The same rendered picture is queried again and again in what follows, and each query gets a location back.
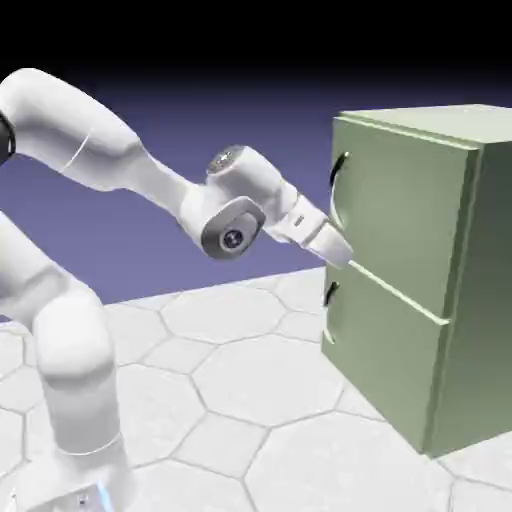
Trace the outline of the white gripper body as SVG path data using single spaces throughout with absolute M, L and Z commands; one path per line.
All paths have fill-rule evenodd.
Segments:
M 353 249 L 343 233 L 325 222 L 305 248 L 335 268 L 343 268 L 353 259 Z

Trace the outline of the large green cabinet door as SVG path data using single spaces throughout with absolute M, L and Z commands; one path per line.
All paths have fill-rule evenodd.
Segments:
M 355 262 L 421 310 L 450 315 L 448 294 L 479 146 L 338 117 L 333 207 Z

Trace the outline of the small green cabinet door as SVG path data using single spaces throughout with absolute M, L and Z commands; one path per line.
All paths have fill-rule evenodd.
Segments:
M 329 361 L 418 452 L 432 451 L 438 356 L 450 321 L 403 300 L 351 266 L 326 268 L 329 304 Z

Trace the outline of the green painted cabinet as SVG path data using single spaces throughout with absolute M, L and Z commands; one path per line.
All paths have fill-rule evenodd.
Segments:
M 459 104 L 345 111 L 338 117 L 479 146 L 456 240 L 432 451 L 425 455 L 439 457 L 512 431 L 512 107 Z M 330 177 L 330 214 L 341 225 L 332 192 L 345 159 L 333 155 Z M 348 266 L 409 302 L 354 256 Z

